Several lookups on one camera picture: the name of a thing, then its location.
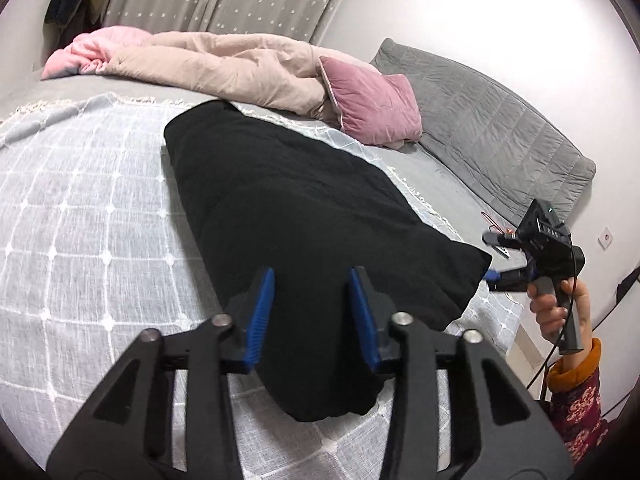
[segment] gray handle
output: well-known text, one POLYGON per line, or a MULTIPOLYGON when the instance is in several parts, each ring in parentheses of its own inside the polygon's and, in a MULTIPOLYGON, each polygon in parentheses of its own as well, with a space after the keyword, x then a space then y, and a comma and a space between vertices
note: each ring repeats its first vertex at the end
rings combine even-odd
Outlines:
MULTIPOLYGON (((555 282, 548 276, 541 276, 533 283, 536 285, 538 294, 553 294, 556 297, 558 306, 563 306, 569 310, 569 296, 560 288, 560 280, 555 282)), ((578 310, 574 301, 574 307, 566 319, 562 339, 558 342, 558 351, 560 355, 567 355, 577 354, 582 350, 584 350, 584 345, 582 344, 582 337, 580 336, 580 317, 578 316, 578 310)))

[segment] black cushion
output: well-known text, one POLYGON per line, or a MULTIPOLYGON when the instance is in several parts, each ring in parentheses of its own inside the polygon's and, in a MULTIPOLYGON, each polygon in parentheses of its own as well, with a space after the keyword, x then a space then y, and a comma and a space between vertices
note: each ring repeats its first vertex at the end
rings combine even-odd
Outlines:
POLYGON ((297 420, 366 413, 382 387, 346 301, 365 266, 399 310, 443 330, 491 256, 420 221, 383 171, 319 140, 203 103, 164 131, 178 193, 220 303, 260 266, 276 295, 258 374, 297 420))

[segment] red patterned sleeve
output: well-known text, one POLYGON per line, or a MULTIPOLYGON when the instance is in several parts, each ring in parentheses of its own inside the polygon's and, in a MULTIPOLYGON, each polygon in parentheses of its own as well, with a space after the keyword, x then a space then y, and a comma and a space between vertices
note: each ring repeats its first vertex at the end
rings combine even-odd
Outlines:
POLYGON ((600 416, 600 341, 593 338, 589 356, 574 370, 560 373, 556 363, 548 375, 552 392, 549 418, 564 440, 574 463, 597 446, 609 430, 600 416))

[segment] metal screw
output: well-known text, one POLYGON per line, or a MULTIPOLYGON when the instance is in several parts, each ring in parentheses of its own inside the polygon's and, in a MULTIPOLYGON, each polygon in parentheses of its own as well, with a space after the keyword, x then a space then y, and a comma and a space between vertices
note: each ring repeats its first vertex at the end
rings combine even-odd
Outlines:
POLYGON ((140 332, 140 340, 149 343, 150 341, 156 341, 160 339, 161 333, 157 328, 145 328, 140 332))
POLYGON ((462 335, 463 338, 465 338, 465 341, 471 344, 477 344, 477 343, 481 343, 482 340, 484 339, 482 337, 482 334, 480 332, 478 332, 478 330, 467 330, 465 333, 463 333, 462 335))
POLYGON ((407 314, 406 312, 396 312, 391 316, 391 321, 396 325, 407 326, 414 322, 414 316, 407 314))
POLYGON ((216 314, 211 322, 214 326, 229 326, 234 320, 229 314, 216 314))

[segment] white wall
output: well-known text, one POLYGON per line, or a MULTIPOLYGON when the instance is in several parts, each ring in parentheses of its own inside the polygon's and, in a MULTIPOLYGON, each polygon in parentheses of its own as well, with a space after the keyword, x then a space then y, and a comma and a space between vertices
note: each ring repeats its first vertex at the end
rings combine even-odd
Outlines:
POLYGON ((630 392, 638 380, 638 374, 640 374, 639 305, 640 283, 635 282, 615 311, 597 330, 598 336, 603 340, 600 359, 600 395, 603 413, 613 408, 630 392), (619 370, 624 370, 625 373, 620 374, 619 370))
MULTIPOLYGON (((371 60, 388 37, 505 84, 596 161, 569 225, 601 317, 640 260, 640 54, 609 0, 343 0, 321 44, 371 60)), ((530 312, 522 324, 546 352, 530 312)))
POLYGON ((44 66, 57 42, 52 25, 44 27, 50 0, 9 0, 0 14, 0 83, 17 83, 44 66))

